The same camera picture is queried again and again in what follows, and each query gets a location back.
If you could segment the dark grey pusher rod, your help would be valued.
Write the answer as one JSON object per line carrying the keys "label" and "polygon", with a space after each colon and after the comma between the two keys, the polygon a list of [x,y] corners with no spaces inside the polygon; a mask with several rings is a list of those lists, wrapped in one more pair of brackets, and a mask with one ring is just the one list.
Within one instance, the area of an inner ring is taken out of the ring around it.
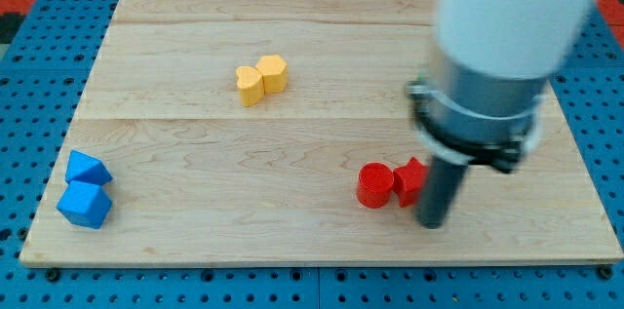
{"label": "dark grey pusher rod", "polygon": [[415,218],[428,229],[440,228],[468,171],[468,165],[450,163],[433,156],[425,178],[420,199],[415,207]]}

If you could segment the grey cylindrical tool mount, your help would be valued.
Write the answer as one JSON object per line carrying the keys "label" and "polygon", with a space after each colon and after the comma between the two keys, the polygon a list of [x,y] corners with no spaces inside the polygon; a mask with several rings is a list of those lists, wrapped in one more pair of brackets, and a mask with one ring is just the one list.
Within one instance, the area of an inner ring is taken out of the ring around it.
{"label": "grey cylindrical tool mount", "polygon": [[546,78],[492,75],[435,48],[406,85],[418,135],[433,157],[511,173],[537,145]]}

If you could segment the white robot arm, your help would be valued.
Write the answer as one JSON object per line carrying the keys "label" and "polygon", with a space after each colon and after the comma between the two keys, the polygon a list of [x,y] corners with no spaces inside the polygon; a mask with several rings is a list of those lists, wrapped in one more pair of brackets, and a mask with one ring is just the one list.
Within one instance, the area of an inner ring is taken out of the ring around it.
{"label": "white robot arm", "polygon": [[415,216],[443,225],[467,169],[510,173],[537,145],[539,105],[593,0],[438,0],[429,67],[408,84],[432,162]]}

